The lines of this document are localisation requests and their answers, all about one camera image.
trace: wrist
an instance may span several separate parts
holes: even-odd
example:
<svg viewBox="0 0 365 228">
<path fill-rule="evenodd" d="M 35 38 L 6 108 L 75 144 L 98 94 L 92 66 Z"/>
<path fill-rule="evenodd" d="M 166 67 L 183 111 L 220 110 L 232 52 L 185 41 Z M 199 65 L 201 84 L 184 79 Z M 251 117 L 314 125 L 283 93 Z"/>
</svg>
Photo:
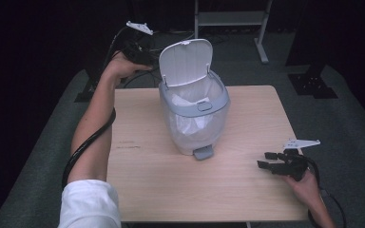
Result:
<svg viewBox="0 0 365 228">
<path fill-rule="evenodd" d="M 320 227 L 336 227 L 334 222 L 331 220 L 328 210 L 321 198 L 319 198 L 319 200 L 315 200 L 313 203 L 310 203 L 308 208 L 314 222 Z"/>
<path fill-rule="evenodd" d="M 104 85 L 110 86 L 110 88 L 115 89 L 117 85 L 121 82 L 121 76 L 116 72 L 104 72 L 100 78 L 100 82 Z"/>
</svg>

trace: person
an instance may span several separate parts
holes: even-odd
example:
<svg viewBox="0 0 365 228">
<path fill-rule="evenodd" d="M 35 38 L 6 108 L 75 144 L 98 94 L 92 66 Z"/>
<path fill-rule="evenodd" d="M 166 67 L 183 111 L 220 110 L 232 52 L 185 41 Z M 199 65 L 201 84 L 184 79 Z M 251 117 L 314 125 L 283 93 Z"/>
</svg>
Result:
<svg viewBox="0 0 365 228">
<path fill-rule="evenodd" d="M 104 70 L 90 104 L 78 123 L 72 143 L 72 153 L 109 119 L 114 107 L 114 90 L 121 79 L 132 76 L 137 70 L 150 70 L 151 66 L 136 65 L 122 52 L 116 52 Z M 111 127 L 94 141 L 71 169 L 67 186 L 62 193 L 59 227 L 117 227 L 121 228 L 118 196 L 106 182 L 108 156 L 111 146 Z M 296 182 L 282 177 L 292 187 L 298 199 L 322 227 L 334 227 L 319 192 L 314 175 L 309 171 Z"/>
</svg>

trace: metal stand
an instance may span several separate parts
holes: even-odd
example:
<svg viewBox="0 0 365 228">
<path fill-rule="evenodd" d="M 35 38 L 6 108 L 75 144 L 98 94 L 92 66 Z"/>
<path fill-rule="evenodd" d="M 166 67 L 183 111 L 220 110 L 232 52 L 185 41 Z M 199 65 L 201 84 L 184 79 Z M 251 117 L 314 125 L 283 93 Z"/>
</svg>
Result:
<svg viewBox="0 0 365 228">
<path fill-rule="evenodd" d="M 268 64 L 262 40 L 272 2 L 268 0 L 265 11 L 199 12 L 199 0 L 195 0 L 195 39 L 199 37 L 199 26 L 260 26 L 259 37 L 254 41 L 262 63 Z"/>
<path fill-rule="evenodd" d="M 313 95 L 316 99 L 337 98 L 335 92 L 321 79 L 325 64 L 312 64 L 304 74 L 289 74 L 288 77 L 298 95 Z"/>
</svg>

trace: dark background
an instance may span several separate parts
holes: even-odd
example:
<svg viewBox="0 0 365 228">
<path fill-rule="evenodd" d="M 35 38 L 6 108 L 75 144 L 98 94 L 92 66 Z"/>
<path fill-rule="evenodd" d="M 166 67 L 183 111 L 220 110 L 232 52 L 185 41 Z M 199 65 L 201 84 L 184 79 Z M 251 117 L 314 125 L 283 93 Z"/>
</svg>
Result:
<svg viewBox="0 0 365 228">
<path fill-rule="evenodd" d="M 201 0 L 200 9 L 266 3 L 233 2 Z M 193 11 L 193 0 L 0 0 L 0 206 L 70 80 L 82 69 L 98 79 L 125 22 L 192 30 Z M 365 107 L 365 1 L 275 0 L 267 30 L 296 31 L 287 65 L 332 66 Z"/>
</svg>

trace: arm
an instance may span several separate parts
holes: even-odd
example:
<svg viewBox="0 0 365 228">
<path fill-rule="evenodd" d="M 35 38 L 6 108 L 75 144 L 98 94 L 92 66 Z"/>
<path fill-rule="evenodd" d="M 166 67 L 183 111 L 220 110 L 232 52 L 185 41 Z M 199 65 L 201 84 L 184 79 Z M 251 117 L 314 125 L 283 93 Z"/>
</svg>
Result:
<svg viewBox="0 0 365 228">
<path fill-rule="evenodd" d="M 300 181 L 295 181 L 289 176 L 282 176 L 282 178 L 293 189 L 298 199 L 309 208 L 313 219 L 319 226 L 323 228 L 336 227 L 319 194 L 316 177 L 310 170 L 306 170 Z"/>
<path fill-rule="evenodd" d="M 113 57 L 100 78 L 84 116 L 76 127 L 71 144 L 71 154 L 108 121 L 114 107 L 114 89 L 121 79 L 133 75 L 136 70 L 149 69 L 150 66 L 135 65 L 129 62 L 122 52 Z M 112 130 L 109 127 L 86 149 L 70 171 L 67 182 L 78 180 L 106 181 L 111 133 Z"/>
</svg>

